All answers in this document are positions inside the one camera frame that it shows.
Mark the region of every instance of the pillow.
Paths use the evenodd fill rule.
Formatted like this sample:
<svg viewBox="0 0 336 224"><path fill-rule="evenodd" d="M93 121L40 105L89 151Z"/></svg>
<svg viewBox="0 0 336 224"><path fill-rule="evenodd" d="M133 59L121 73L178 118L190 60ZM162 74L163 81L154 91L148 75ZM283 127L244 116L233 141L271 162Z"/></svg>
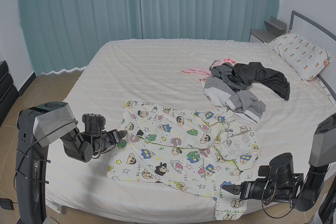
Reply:
<svg viewBox="0 0 336 224"><path fill-rule="evenodd" d="M275 38L268 46L297 72L302 81L312 80L330 62L325 49L295 32Z"/></svg>

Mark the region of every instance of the gray and white garment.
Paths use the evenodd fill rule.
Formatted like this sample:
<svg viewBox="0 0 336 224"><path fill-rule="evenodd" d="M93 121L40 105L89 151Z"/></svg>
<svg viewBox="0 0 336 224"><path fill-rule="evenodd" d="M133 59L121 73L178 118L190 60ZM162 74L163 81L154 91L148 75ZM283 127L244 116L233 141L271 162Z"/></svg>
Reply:
<svg viewBox="0 0 336 224"><path fill-rule="evenodd" d="M248 90L235 93L223 80L208 76L204 84L204 94L214 106L228 106L237 116L254 124L259 124L266 105Z"/></svg>

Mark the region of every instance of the bed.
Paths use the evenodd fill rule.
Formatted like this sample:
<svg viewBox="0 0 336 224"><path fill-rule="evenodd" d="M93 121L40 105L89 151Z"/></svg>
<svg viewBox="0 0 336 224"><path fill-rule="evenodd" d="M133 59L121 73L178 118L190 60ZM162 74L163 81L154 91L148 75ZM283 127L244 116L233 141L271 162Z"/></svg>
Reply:
<svg viewBox="0 0 336 224"><path fill-rule="evenodd" d="M324 68L321 78L331 91L336 89L331 75L336 71L336 37L296 12L292 14L291 28L301 29L325 46L334 62ZM260 61L264 67L283 72L291 86L288 102L260 83L249 87L267 106L259 125L247 123L255 129L262 148L251 169L252 179L257 177L259 165L267 165L271 158L283 152L292 152L295 172L306 175L316 126L336 109L316 81L306 86L264 44L190 39L110 41L91 60L65 102L70 104L77 119L84 113L102 114L107 130L120 126L127 99L176 109L210 110L212 105L203 93L199 76L182 73L181 69L195 65L208 68L214 60L228 57L241 63ZM83 131L82 122L78 127ZM215 220L215 202L209 198L183 193L164 184L108 179L109 154L81 163L69 159L61 140L57 140L49 146L48 158L51 163L46 175L50 182L46 185L47 202L129 222ZM335 173L336 165L332 164L326 179ZM249 200L245 213L259 209L260 201Z"/></svg>

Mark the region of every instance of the headboard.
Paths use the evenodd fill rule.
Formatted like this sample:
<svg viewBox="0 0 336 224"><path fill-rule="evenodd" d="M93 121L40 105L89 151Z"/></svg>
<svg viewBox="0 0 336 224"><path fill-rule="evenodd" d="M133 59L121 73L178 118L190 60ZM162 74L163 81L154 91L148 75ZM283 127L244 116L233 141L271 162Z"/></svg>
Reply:
<svg viewBox="0 0 336 224"><path fill-rule="evenodd" d="M303 35L308 41L318 44L331 57L330 63L317 75L336 99L336 35L311 19L292 11L289 30Z"/></svg>

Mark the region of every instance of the floor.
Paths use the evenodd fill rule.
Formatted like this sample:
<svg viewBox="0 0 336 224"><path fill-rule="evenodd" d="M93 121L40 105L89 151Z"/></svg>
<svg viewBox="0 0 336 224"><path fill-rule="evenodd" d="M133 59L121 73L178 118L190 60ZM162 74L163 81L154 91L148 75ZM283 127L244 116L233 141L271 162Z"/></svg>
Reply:
<svg viewBox="0 0 336 224"><path fill-rule="evenodd" d="M70 92L82 71L63 72L61 74L41 75L36 78L28 87L22 97L15 102L8 113L5 121L0 127L0 198L10 198L17 201L13 188L13 177L15 172L16 146L18 142L18 130L16 120L18 113L26 108L49 101L63 101ZM271 219L262 210L243 215L234 221L234 224L303 224L308 222L321 202L322 196L329 190L332 179L327 181L317 205L311 210L303 213L293 210L287 217L282 219ZM0 224L15 224L19 219L18 206L14 211L0 208ZM267 208L267 212L272 216L282 216L288 212L288 204L278 204ZM47 208L47 213L55 218L60 224L127 224L127 222L111 220L99 217L80 210L62 207L62 213L58 214ZM218 224L229 221L214 221Z"/></svg>

